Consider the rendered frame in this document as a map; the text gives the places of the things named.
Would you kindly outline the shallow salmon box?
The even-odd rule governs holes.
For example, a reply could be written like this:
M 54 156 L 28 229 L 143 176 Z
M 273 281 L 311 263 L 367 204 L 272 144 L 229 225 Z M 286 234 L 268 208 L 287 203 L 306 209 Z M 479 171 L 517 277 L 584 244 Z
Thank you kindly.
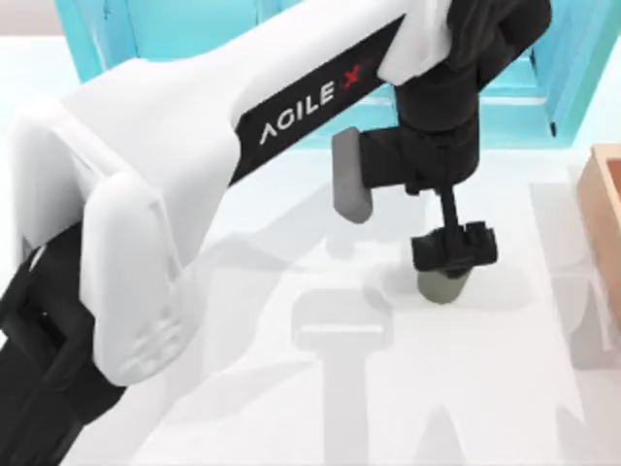
M 587 286 L 572 359 L 580 370 L 621 371 L 621 144 L 589 149 L 572 195 Z

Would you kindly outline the light blue rack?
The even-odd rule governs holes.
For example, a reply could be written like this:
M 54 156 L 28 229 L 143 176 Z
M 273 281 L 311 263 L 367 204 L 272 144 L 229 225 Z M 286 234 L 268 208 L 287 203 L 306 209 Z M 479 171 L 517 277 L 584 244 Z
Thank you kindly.
M 132 59 L 171 61 L 212 49 L 301 0 L 53 0 L 81 81 Z M 481 94 L 482 143 L 494 149 L 564 148 L 574 132 L 552 118 L 552 60 L 524 52 Z

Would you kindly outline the grey pot with dark plant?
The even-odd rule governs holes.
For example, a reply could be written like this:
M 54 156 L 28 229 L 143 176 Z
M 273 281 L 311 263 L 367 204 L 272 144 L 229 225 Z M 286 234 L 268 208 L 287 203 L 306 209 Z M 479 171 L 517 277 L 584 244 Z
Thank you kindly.
M 489 266 L 498 260 L 498 246 L 493 228 L 482 221 L 470 222 L 460 227 L 466 258 L 465 272 L 447 270 L 444 227 L 411 239 L 412 263 L 417 272 L 418 291 L 434 304 L 454 302 L 462 293 L 474 268 Z

